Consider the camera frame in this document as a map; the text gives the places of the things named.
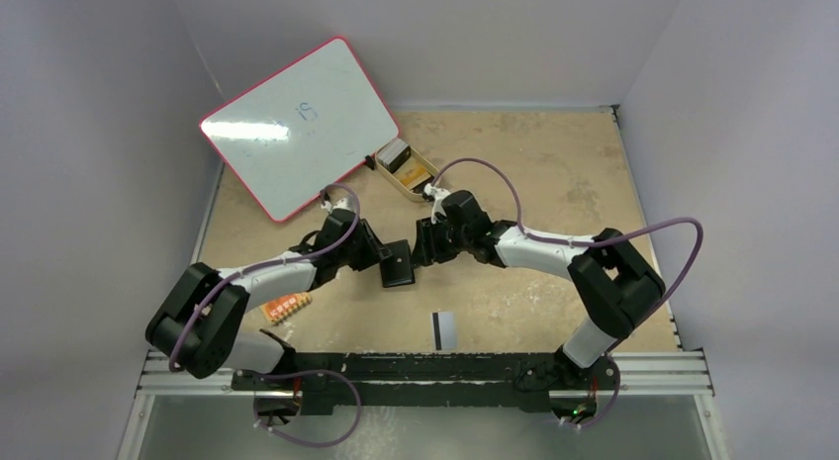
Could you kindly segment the black card holder wallet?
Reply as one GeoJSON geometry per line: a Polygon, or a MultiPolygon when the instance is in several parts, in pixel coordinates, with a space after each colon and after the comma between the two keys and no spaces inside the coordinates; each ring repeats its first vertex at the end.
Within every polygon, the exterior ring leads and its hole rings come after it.
{"type": "Polygon", "coordinates": [[[411,262],[411,247],[406,239],[385,244],[388,256],[379,263],[382,287],[396,288],[416,283],[415,269],[411,262]]]}

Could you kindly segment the grey card with magnetic stripe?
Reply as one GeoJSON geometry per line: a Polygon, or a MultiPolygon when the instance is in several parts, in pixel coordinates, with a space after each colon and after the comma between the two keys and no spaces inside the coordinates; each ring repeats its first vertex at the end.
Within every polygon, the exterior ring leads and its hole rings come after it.
{"type": "Polygon", "coordinates": [[[457,330],[453,312],[432,313],[431,328],[435,350],[453,351],[457,348],[457,330]]]}

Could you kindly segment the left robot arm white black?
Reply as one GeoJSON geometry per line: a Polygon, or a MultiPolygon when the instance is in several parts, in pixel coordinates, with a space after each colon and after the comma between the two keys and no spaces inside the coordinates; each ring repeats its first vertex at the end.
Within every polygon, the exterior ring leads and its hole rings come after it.
{"type": "Polygon", "coordinates": [[[294,380],[289,347],[273,335],[244,332],[247,312],[297,293],[313,292],[348,267],[362,271],[390,254],[368,223],[334,209],[308,239],[280,255],[237,268],[188,266],[148,323],[144,337],[174,371],[204,379],[221,368],[256,372],[269,389],[294,380]]]}

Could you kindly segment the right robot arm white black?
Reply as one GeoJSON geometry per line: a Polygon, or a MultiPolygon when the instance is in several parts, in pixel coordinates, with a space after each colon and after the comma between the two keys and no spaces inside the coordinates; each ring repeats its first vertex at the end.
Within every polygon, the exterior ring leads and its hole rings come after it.
{"type": "Polygon", "coordinates": [[[555,353],[558,380],[578,388],[598,362],[627,339],[661,301],[665,284],[618,230],[573,239],[529,232],[514,221],[490,219],[475,196],[428,186],[428,218],[417,222],[415,266],[446,263],[462,253],[500,268],[525,268],[574,284],[586,316],[555,353]]]}

